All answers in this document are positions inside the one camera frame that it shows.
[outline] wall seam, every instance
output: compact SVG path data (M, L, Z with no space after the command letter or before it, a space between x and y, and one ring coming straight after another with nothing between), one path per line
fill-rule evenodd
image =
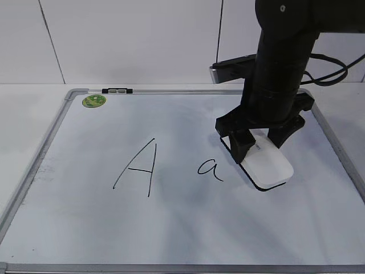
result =
M61 69L61 65L59 63L59 59L58 59L58 56L57 56L57 53L56 53L55 45L53 44L52 36L51 36L51 33L50 33L50 28L48 27L48 23L47 23L47 20L46 20L46 16L44 16L43 7L42 7L42 4L40 3L40 0L38 0L38 3L39 3L40 12L42 13L42 17L43 17L44 24L46 25L46 29L47 29L47 32L48 32L48 36L50 37L50 41L51 41L51 44L52 44L53 52L55 53L55 56L56 56L56 60L57 60L57 64L58 64L59 71L61 73L62 81L63 81L64 84L66 84L66 81L64 80L63 72L62 72L62 69Z

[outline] whiteboard frame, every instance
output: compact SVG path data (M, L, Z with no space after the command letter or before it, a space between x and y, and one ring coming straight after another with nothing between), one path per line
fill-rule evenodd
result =
M51 143L67 114L73 100L78 95L101 94L101 90L75 88L65 96L64 102L52 122L41 146L29 165L25 176L10 199L3 215L0 217L0 245L28 189L46 155ZM241 90L134 90L133 94L241 94ZM133 94L111 94L115 96L133 96ZM365 183L354 164L343 149L324 116L316 104L312 113L321 126L335 153L348 173L351 181L365 202ZM361 265L147 265L147 264L7 264L0 262L0 274L84 274L84 273L365 273L365 264Z

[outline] white table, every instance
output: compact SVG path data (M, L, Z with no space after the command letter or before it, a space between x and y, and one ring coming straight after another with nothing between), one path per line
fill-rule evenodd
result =
M123 85L123 84L4 84L0 85L0 214L5 209L67 91L84 87L134 89L242 89L242 84ZM332 87L304 86L310 90L348 157L365 178L365 83Z

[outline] cable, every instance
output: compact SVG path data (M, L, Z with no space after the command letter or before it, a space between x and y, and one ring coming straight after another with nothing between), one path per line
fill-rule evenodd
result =
M338 71L335 71L334 73L328 74L326 76L320 77L318 79L314 79L310 75L309 72L305 71L304 74L307 75L307 76L309 76L311 78L311 80L301 82L301 84L312 84L312 83L315 83L315 84L318 84L320 86L331 86L333 84L336 84L336 83L342 81L347 76L348 69L350 69L351 67L353 67L354 65L358 64L363 59L365 59L365 54L361 55L358 59L354 60L352 63L348 64L347 66L344 63L342 63L340 60L337 60L337 59L331 58L331 57L327 57L327 56L322 55L322 54L311 54L310 57L311 58L315 58L315 59L325 60L325 61L328 61L328 62L331 62L331 63L336 63L336 64L342 66L342 69L340 69ZM338 75L340 73L343 73L343 74L341 76L339 76L338 78L332 80L332 81L321 82L323 80L326 80L328 78L331 78L333 76L336 76L336 75Z
M224 4L224 0L221 0L221 16L219 18L219 30L218 30L216 63L218 63L219 45L221 43L221 28L222 28L222 18L223 18L223 4Z

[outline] white wall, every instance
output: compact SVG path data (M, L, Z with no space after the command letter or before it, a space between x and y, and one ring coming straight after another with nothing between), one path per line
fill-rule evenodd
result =
M37 0L0 1L0 83L63 83Z
M40 0L66 83L210 83L221 0ZM254 0L225 0L219 60L255 53ZM63 83L37 0L0 0L0 83ZM363 34L322 34L315 53L350 63ZM336 65L310 61L318 77ZM345 82L360 82L365 62Z
M66 83L210 83L220 0L41 3Z

